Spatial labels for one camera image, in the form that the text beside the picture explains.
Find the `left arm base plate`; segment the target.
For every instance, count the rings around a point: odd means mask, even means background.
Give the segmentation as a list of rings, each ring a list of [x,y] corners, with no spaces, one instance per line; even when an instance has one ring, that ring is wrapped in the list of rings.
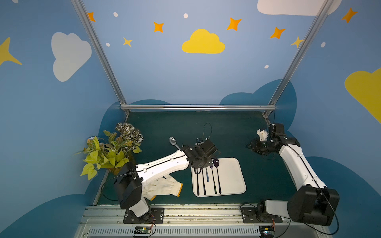
[[[153,207],[142,217],[137,217],[133,211],[126,210],[124,224],[162,224],[164,220],[165,209],[163,207]]]

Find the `blue metal fork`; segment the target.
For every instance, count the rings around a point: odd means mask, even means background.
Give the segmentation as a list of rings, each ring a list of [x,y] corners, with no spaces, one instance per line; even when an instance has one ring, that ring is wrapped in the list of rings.
[[[207,168],[205,168],[205,174],[206,174],[206,180],[207,180],[207,182],[209,182],[210,180],[209,180],[209,175],[208,175]]]

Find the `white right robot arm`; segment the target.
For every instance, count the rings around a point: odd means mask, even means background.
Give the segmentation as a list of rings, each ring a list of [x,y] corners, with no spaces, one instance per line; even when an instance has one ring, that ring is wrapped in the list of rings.
[[[262,220],[288,218],[296,223],[330,226],[336,219],[339,194],[318,177],[303,154],[299,141],[285,133],[283,124],[270,124],[258,129],[258,137],[247,148],[262,156],[277,153],[282,158],[296,187],[288,200],[266,199],[257,206],[256,216]]]

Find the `silver spoon pink handle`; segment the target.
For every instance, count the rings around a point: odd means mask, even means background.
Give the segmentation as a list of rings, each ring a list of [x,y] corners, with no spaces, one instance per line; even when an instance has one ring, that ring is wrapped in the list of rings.
[[[179,147],[179,145],[177,144],[177,141],[174,137],[170,137],[169,138],[169,142],[172,146],[176,147],[178,150],[180,150],[181,148]]]

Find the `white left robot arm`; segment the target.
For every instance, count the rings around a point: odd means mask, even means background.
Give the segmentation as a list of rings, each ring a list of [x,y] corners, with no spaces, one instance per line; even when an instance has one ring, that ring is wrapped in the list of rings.
[[[128,162],[113,178],[121,209],[131,210],[137,217],[144,216],[150,210],[142,195],[145,187],[154,180],[176,171],[207,168],[212,165],[212,160],[220,155],[220,151],[210,139],[205,139],[194,148],[187,145],[179,147],[173,137],[169,138],[169,142],[177,148],[173,154],[145,164],[135,165]]]

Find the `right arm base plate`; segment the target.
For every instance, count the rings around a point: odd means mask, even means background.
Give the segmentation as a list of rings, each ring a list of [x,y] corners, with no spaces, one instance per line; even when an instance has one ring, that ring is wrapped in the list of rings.
[[[240,208],[242,213],[243,222],[245,224],[254,224],[254,223],[283,223],[283,219],[279,216],[260,213],[254,207],[242,207]]]

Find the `purple metal spoon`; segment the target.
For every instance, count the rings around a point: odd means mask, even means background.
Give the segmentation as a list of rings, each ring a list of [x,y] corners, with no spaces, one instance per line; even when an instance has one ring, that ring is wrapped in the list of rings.
[[[202,183],[203,183],[203,194],[206,196],[205,177],[204,177],[203,168],[201,168],[201,174],[202,174]]]
[[[213,165],[214,167],[216,168],[217,170],[217,179],[218,179],[218,188],[219,188],[219,193],[221,194],[222,193],[222,189],[221,189],[221,184],[220,184],[220,177],[219,177],[219,170],[218,170],[218,167],[220,165],[220,162],[219,160],[216,158],[216,159],[213,159]]]

